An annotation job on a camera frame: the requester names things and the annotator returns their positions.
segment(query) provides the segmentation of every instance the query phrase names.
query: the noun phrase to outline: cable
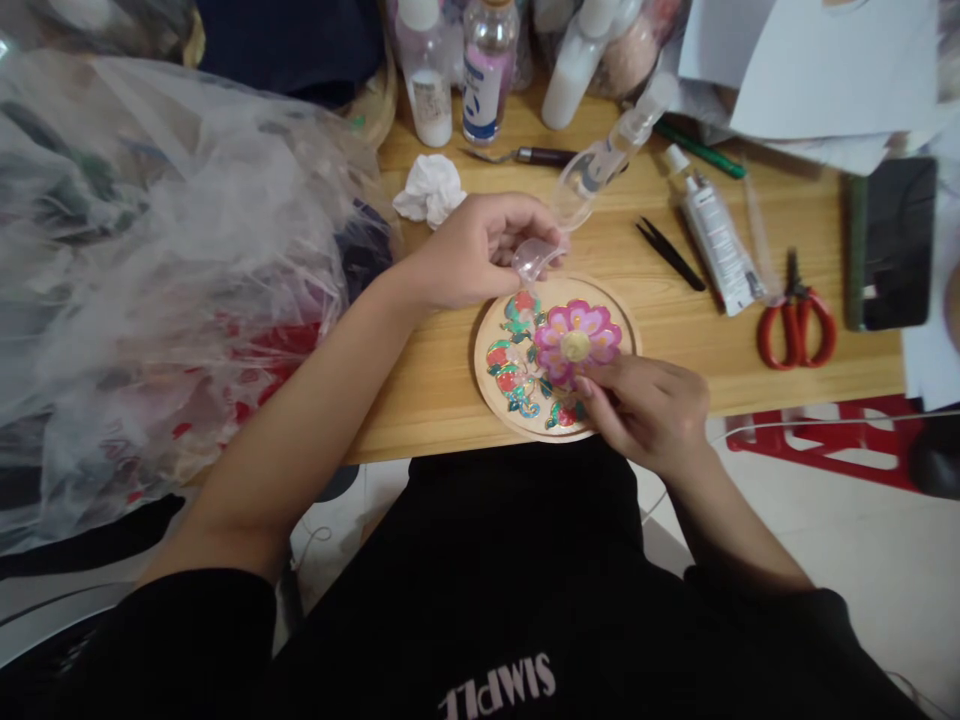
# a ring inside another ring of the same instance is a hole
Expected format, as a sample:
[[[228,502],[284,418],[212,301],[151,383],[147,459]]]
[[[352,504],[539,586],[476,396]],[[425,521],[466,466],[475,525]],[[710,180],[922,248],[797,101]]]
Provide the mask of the cable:
[[[663,502],[663,499],[664,499],[666,496],[667,496],[667,491],[664,490],[664,491],[660,494],[660,497],[657,498],[657,501],[653,504],[653,507],[650,508],[650,512],[648,512],[648,513],[646,514],[646,517],[644,517],[643,520],[640,521],[640,527],[643,527],[644,525],[647,524],[647,520],[649,520],[649,519],[653,516],[653,513],[654,513],[654,511],[657,509],[657,506],[658,506],[660,503]]]
[[[935,710],[937,710],[937,711],[938,711],[941,715],[943,715],[945,718],[948,718],[948,720],[954,720],[953,715],[951,715],[950,713],[948,713],[946,710],[944,710],[942,707],[940,707],[939,705],[937,705],[937,704],[936,704],[933,700],[931,700],[929,697],[927,697],[927,696],[924,695],[922,692],[920,692],[919,690],[917,690],[917,686],[914,685],[912,682],[910,682],[909,679],[907,679],[906,677],[904,677],[903,675],[901,675],[900,673],[898,673],[898,672],[896,672],[896,671],[894,671],[894,670],[884,670],[884,672],[885,672],[887,675],[890,675],[890,676],[895,677],[895,678],[897,678],[898,680],[902,681],[903,683],[906,684],[906,686],[907,686],[908,688],[910,688],[910,699],[913,700],[913,704],[916,705],[918,708],[920,708],[921,710],[923,709],[923,705],[920,703],[920,700],[922,699],[924,702],[926,702],[928,705],[930,705],[930,707],[932,707],[932,708],[934,708]]]
[[[711,445],[716,445],[721,440],[726,440],[731,435],[736,435],[738,432],[744,432],[746,430],[761,430],[768,427],[798,427],[801,425],[852,425],[852,424],[863,424],[870,422],[880,422],[882,420],[889,420],[890,422],[898,422],[900,420],[922,420],[925,418],[934,418],[934,417],[950,417],[953,415],[960,415],[960,410],[939,410],[937,412],[929,413],[914,413],[912,415],[891,415],[877,418],[840,418],[838,420],[784,420],[783,422],[775,423],[758,423],[756,425],[744,425],[743,427],[734,428],[729,432],[724,433],[715,437],[713,440],[710,440]],[[657,509],[660,503],[663,502],[663,499],[667,496],[667,491],[664,489],[660,497],[657,498],[657,501],[653,504],[653,507],[650,508],[650,512],[647,513],[646,517],[640,521],[640,527],[643,527],[647,524],[647,521],[653,517],[653,511]]]
[[[303,565],[303,560],[307,556],[307,550],[310,549],[310,543],[313,542],[313,539],[317,536],[317,534],[321,530],[326,530],[328,533],[330,533],[330,535],[328,535],[325,538],[320,538],[320,542],[326,542],[331,537],[333,537],[333,531],[330,528],[328,528],[326,525],[321,525],[316,530],[310,530],[310,526],[307,525],[304,518],[306,518],[306,515],[300,518],[300,522],[303,523],[303,527],[307,530],[307,532],[310,533],[310,536],[307,538],[307,542],[304,543],[303,550],[300,551],[300,558],[297,560],[297,564],[293,566],[294,572],[297,572],[298,570],[300,570],[300,567]]]

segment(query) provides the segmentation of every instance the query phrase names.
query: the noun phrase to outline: black tweezers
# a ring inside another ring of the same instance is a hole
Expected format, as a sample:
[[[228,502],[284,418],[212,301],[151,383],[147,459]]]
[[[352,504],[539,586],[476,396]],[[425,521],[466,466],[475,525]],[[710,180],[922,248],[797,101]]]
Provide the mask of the black tweezers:
[[[707,286],[703,280],[687,265],[687,261],[680,256],[680,253],[678,253],[677,249],[664,237],[663,233],[657,230],[654,224],[645,217],[641,216],[640,219],[647,224],[647,228],[650,229],[649,232],[640,223],[634,224],[637,226],[637,230],[647,239],[647,242],[650,243],[650,247],[656,250],[660,257],[670,263],[670,267],[680,273],[680,277],[686,280],[690,287],[697,292],[706,290]]]

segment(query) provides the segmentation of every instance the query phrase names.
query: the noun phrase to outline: red stool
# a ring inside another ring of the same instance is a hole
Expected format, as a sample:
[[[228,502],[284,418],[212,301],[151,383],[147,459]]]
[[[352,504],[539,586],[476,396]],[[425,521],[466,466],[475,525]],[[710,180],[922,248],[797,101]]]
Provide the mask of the red stool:
[[[916,410],[901,395],[851,400],[836,403],[841,419],[867,418],[867,409],[876,410],[886,417],[913,415]],[[882,417],[869,417],[869,421],[882,421]],[[727,430],[747,425],[764,423],[794,422],[810,420],[818,424],[799,427],[772,427],[744,430],[727,438],[727,447],[733,451],[753,452],[759,455],[780,458],[787,462],[799,463],[829,472],[850,475],[898,487],[903,490],[919,492],[908,475],[907,456],[917,435],[923,429],[923,420],[898,420],[893,430],[881,430],[869,423],[832,424],[829,420],[784,415],[782,410],[740,415],[727,420]],[[788,438],[814,442],[816,445],[800,450],[792,446]],[[842,450],[860,448],[892,456],[896,462],[891,469],[880,469],[829,457]]]

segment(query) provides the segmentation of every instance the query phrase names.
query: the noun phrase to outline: black shirt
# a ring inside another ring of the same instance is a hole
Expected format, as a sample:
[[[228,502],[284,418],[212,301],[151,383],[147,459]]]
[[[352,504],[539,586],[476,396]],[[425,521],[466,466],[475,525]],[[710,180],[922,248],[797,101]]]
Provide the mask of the black shirt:
[[[415,459],[271,660],[273,588],[157,580],[68,675],[64,715],[923,717],[829,590],[747,601],[643,554],[636,479],[599,438]]]

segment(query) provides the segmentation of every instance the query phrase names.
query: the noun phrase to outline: crumpled tissue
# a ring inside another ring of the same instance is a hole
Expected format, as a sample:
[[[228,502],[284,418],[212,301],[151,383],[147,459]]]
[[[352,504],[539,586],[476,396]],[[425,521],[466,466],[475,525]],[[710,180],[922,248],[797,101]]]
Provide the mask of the crumpled tissue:
[[[466,197],[456,165],[443,155],[421,155],[407,175],[406,188],[393,199],[393,208],[414,222],[426,220],[436,230]]]

